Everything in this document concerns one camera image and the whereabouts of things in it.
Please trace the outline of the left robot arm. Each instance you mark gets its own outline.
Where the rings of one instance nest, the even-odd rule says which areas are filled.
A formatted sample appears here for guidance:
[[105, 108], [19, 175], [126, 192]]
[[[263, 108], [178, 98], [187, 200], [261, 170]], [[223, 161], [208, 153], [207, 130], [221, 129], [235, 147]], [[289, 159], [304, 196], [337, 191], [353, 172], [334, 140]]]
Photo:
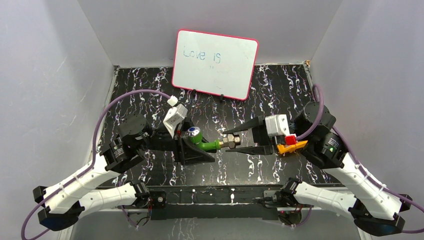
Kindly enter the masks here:
[[149, 208], [156, 195], [141, 180], [99, 190], [98, 186], [118, 177], [141, 163], [147, 150], [171, 152], [182, 165], [214, 162], [213, 154], [221, 149], [220, 141], [207, 141], [199, 127], [184, 118], [171, 135], [164, 125], [152, 128], [138, 114], [127, 117], [117, 128], [115, 138], [105, 145], [96, 159], [62, 182], [38, 186], [33, 197], [41, 209], [39, 223], [51, 231], [61, 231], [91, 213], [118, 206]]

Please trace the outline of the silver hex nut fitting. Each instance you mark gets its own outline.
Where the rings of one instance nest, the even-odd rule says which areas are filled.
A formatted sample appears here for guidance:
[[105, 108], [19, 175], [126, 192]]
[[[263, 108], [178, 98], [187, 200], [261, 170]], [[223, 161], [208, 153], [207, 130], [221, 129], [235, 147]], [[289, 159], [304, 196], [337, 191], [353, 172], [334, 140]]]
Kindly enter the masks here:
[[222, 140], [219, 141], [220, 148], [235, 149], [241, 145], [241, 138], [237, 134], [228, 133]]

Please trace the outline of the green water faucet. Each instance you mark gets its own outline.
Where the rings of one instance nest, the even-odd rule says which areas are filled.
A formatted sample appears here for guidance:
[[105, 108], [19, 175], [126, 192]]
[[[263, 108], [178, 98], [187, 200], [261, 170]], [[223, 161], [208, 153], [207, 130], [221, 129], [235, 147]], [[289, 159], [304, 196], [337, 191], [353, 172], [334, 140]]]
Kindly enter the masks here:
[[203, 137], [202, 130], [197, 126], [189, 127], [187, 129], [186, 135], [192, 144], [205, 152], [212, 153], [221, 149], [219, 139], [216, 139], [212, 142], [207, 142]]

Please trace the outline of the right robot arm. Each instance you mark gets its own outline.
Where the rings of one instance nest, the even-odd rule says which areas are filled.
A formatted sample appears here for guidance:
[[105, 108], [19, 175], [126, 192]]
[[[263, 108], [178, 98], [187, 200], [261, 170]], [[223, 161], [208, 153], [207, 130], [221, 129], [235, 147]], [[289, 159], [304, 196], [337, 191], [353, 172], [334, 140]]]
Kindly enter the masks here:
[[307, 205], [344, 216], [364, 232], [388, 236], [404, 232], [400, 213], [411, 207], [411, 198], [385, 191], [354, 158], [341, 136], [332, 131], [336, 118], [318, 102], [309, 102], [289, 120], [284, 114], [257, 116], [225, 131], [229, 152], [248, 155], [299, 153], [310, 163], [349, 189], [340, 193], [289, 178], [279, 190], [264, 192], [255, 201], [268, 208]]

